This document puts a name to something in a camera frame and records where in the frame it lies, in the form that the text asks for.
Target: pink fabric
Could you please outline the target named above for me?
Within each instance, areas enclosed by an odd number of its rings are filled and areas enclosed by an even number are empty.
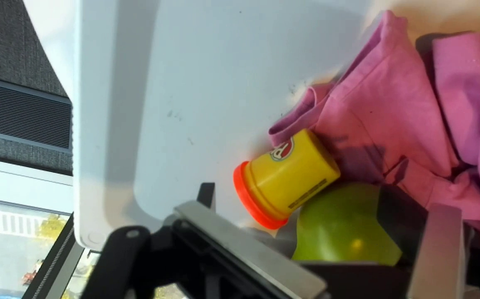
[[[278,145],[309,128],[346,180],[397,185],[426,208],[451,205],[480,219],[480,35],[437,43],[439,102],[406,30],[386,12],[343,80],[311,87],[270,136]]]

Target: yellow cylinder toy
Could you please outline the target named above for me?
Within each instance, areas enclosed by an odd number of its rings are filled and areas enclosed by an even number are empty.
[[[266,229],[283,228],[294,209],[341,176],[318,136],[303,130],[273,151],[241,163],[235,186],[250,214]]]

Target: green toy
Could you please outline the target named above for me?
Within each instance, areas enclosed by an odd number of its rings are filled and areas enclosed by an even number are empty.
[[[402,251],[378,221],[379,198],[381,188],[364,183],[319,193],[299,213],[293,259],[397,264]]]

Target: plastic lid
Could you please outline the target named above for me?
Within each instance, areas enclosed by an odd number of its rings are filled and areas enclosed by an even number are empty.
[[[245,180],[245,171],[250,163],[245,161],[235,170],[235,186],[236,193],[243,203],[243,206],[250,211],[250,214],[268,229],[280,229],[286,226],[288,219],[278,219],[263,211],[255,195],[251,195],[248,183]]]

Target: pink cloth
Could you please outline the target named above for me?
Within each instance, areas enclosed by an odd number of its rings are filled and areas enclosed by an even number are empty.
[[[273,143],[309,128],[346,180],[397,185],[426,208],[480,219],[480,35],[439,40],[434,53],[441,100],[406,20],[386,12],[343,80],[311,87],[270,130]]]

